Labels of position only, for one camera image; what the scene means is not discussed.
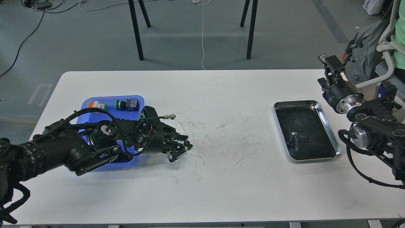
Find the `electrical component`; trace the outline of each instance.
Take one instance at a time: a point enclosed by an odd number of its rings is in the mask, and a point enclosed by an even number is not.
[[[174,114],[163,116],[163,119],[165,119],[165,120],[174,120],[175,118],[176,118],[176,115],[174,115]]]
[[[91,101],[87,104],[87,107],[88,108],[101,108],[105,111],[108,110],[108,105],[102,104],[99,101]]]
[[[40,3],[36,4],[37,10],[44,10],[44,9],[51,8],[51,7],[52,7],[51,2],[40,2]]]
[[[389,83],[388,81],[382,81],[378,88],[378,98],[388,97],[394,100],[396,95],[396,87]]]
[[[139,111],[139,102],[136,99],[128,99],[126,102],[117,100],[115,102],[115,109],[137,112]]]

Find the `person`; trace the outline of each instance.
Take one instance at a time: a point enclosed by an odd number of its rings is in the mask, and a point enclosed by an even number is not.
[[[405,1],[399,3],[399,18],[395,24],[396,42],[405,46]],[[394,74],[405,83],[405,55],[398,50],[394,51],[392,56],[394,62]]]

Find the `gray backpack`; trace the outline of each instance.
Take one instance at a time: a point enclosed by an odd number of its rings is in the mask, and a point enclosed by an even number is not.
[[[383,61],[382,53],[376,47],[384,30],[390,24],[390,18],[384,16],[380,21],[363,27],[352,39],[342,56],[343,64],[349,61],[352,67],[352,79],[365,82],[378,77],[375,67]]]

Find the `green shirt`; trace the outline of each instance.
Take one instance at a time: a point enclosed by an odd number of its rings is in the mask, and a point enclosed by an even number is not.
[[[405,0],[399,5],[399,19],[395,24],[395,39],[396,42],[405,46]],[[392,56],[396,68],[405,69],[405,55],[400,51],[395,50]]]

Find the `black chair leg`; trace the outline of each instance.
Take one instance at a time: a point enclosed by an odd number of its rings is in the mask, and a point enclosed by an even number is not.
[[[151,22],[149,21],[148,13],[146,12],[145,4],[143,3],[143,0],[139,0],[139,6],[141,7],[143,18],[145,18],[146,26],[148,28],[151,26]]]
[[[129,3],[129,10],[131,12],[132,25],[134,26],[136,47],[138,48],[139,60],[143,60],[143,51],[142,51],[141,37],[139,36],[138,21],[136,19],[135,4],[133,0],[128,0],[128,3]]]
[[[241,27],[245,25],[245,19],[247,14],[247,9],[249,8],[250,0],[245,0],[245,6],[243,7],[242,19],[241,19]]]
[[[250,59],[250,56],[252,54],[254,25],[256,23],[257,2],[258,2],[258,0],[253,0],[252,17],[250,18],[249,40],[247,42],[246,59]]]

